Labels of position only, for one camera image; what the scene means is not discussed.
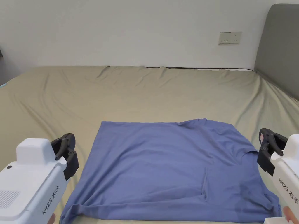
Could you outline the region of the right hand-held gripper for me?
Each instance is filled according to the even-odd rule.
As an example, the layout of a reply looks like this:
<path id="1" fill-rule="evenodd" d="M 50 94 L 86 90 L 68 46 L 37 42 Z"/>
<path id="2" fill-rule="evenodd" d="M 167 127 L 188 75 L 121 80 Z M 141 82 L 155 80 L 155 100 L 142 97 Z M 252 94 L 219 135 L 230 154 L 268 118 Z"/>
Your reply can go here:
<path id="1" fill-rule="evenodd" d="M 299 218 L 299 135 L 286 138 L 272 130 L 262 128 L 258 136 L 260 148 L 257 163 L 271 176 L 271 180 L 291 209 Z"/>

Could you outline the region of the person's right hand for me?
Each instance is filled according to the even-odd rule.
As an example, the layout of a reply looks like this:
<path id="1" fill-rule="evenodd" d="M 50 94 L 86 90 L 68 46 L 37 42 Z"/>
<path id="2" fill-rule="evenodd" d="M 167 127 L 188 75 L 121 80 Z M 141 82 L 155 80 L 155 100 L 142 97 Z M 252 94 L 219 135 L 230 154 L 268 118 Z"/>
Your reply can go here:
<path id="1" fill-rule="evenodd" d="M 296 216 L 293 214 L 293 212 L 288 206 L 283 208 L 283 213 L 287 222 L 291 221 L 293 224 L 297 222 Z"/>

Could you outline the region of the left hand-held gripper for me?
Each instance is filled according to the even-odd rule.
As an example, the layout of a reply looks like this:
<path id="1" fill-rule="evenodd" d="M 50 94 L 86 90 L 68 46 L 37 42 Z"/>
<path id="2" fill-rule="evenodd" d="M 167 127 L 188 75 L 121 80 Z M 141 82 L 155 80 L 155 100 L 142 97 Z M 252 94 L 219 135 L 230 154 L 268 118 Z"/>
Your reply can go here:
<path id="1" fill-rule="evenodd" d="M 27 138 L 0 173 L 0 223 L 47 224 L 79 168 L 75 136 Z"/>

